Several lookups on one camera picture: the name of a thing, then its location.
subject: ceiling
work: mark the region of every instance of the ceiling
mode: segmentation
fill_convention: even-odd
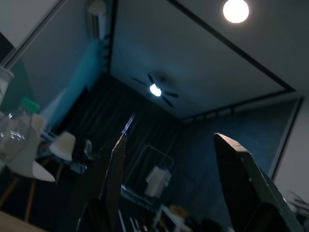
[[[280,79],[306,92],[309,3],[247,0],[241,24],[222,16],[225,1],[178,0]],[[179,99],[150,100],[182,118],[284,90],[166,0],[119,0],[111,74],[147,97],[147,74],[167,79]]]

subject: wooden chair leg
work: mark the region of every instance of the wooden chair leg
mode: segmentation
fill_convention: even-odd
[[[10,194],[15,189],[16,185],[19,182],[19,178],[14,178],[13,182],[10,184],[10,186],[7,188],[7,190],[3,193],[3,195],[0,198],[0,207],[3,205],[3,203],[6,201],[6,199],[10,196]]]
[[[63,169],[63,164],[61,164],[61,165],[59,166],[58,170],[57,170],[56,181],[55,181],[55,184],[56,184],[56,185],[58,184],[58,180],[59,180],[59,178],[60,178],[62,169]]]
[[[25,220],[24,220],[25,222],[29,221],[36,183],[37,183],[36,180],[32,180],[30,193],[29,193],[29,197],[28,197],[27,208],[26,208],[26,214],[25,214]]]

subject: green bottle cap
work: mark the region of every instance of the green bottle cap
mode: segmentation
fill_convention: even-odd
[[[21,104],[28,110],[31,110],[32,112],[36,113],[39,111],[40,109],[40,106],[31,101],[30,99],[26,98],[26,97],[23,97],[22,100],[21,100]]]

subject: dark blue wall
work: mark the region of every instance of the dark blue wall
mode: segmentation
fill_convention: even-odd
[[[229,226],[213,134],[219,132],[239,141],[252,153],[257,165],[268,173],[294,103],[288,101],[186,125],[170,153],[175,166],[163,201],[180,204],[197,220],[210,218],[224,228]]]

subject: ceiling fan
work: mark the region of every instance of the ceiling fan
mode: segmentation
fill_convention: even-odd
[[[179,98],[179,95],[176,94],[176,93],[168,92],[168,91],[162,91],[161,90],[161,86],[158,83],[156,84],[154,79],[149,74],[147,74],[147,75],[148,75],[148,78],[149,78],[150,83],[151,83],[150,86],[145,84],[145,83],[143,83],[139,79],[136,79],[136,78],[132,78],[132,79],[134,81],[138,82],[139,84],[141,84],[141,85],[143,85],[145,87],[148,87],[152,94],[154,94],[157,97],[161,97],[163,99],[163,101],[165,101],[165,103],[167,105],[169,105],[170,107],[174,107],[173,104],[170,103],[170,101],[165,96],[169,96],[169,97],[173,97],[173,98]],[[162,83],[166,82],[166,79],[162,78],[160,82],[162,84]]]

